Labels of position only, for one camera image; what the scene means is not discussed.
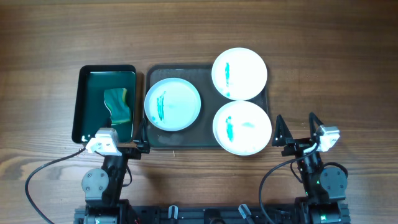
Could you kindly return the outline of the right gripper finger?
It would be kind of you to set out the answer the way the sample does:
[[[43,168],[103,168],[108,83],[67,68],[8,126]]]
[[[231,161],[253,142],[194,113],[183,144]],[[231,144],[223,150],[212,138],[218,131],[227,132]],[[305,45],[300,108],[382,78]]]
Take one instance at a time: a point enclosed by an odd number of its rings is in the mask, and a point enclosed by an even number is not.
[[[278,115],[275,124],[274,137],[272,139],[272,146],[282,147],[293,143],[293,137],[290,133],[282,115]]]
[[[315,125],[317,124],[318,127],[323,125],[323,122],[319,120],[319,118],[315,115],[314,112],[309,114],[309,127],[310,127],[310,135],[312,139],[317,139],[317,130],[315,129]]]

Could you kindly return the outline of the white plate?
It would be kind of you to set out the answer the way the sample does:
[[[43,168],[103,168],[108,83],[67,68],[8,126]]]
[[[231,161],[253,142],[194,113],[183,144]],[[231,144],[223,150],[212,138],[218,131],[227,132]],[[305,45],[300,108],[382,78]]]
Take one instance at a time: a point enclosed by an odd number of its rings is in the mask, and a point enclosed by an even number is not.
[[[272,125],[260,106],[248,101],[232,101],[216,112],[213,135],[226,151],[238,156],[251,156],[268,145]]]
[[[144,111],[151,124],[164,131],[189,127],[201,110],[198,90],[182,78],[166,78],[148,90]]]
[[[250,100],[264,89],[267,66],[253,50],[236,47],[221,53],[213,63],[211,78],[218,92],[230,100]]]

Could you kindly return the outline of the green yellow sponge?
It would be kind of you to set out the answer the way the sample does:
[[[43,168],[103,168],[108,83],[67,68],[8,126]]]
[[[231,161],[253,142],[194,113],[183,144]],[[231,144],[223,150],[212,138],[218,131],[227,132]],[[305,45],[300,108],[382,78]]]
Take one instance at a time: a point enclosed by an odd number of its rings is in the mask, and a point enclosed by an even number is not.
[[[131,110],[126,103],[126,94],[125,88],[113,88],[104,91],[104,103],[110,112],[112,126],[131,121]]]

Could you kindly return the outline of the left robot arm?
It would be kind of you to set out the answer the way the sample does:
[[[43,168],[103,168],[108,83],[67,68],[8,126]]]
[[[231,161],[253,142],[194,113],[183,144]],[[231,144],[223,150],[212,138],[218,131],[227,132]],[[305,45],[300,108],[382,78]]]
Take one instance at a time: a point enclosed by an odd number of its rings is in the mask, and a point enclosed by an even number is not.
[[[147,122],[143,119],[139,132],[133,140],[136,147],[119,145],[118,133],[114,128],[100,128],[90,139],[86,148],[104,157],[99,169],[89,170],[81,186],[85,193],[85,208],[75,210],[74,222],[89,223],[140,223],[138,214],[129,200],[120,199],[124,176],[129,172],[128,161],[141,159],[150,152],[147,137]]]

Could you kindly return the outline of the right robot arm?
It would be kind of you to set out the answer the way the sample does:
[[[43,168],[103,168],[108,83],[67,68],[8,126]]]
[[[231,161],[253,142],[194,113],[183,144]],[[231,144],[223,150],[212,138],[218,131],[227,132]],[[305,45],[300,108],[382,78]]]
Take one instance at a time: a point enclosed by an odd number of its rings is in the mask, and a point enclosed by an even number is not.
[[[337,162],[324,163],[320,154],[340,138],[336,126],[324,125],[309,114],[310,137],[293,138],[281,115],[276,118],[272,145],[283,147],[283,156],[294,156],[305,196],[295,199],[292,223],[350,223],[346,199],[348,170]]]

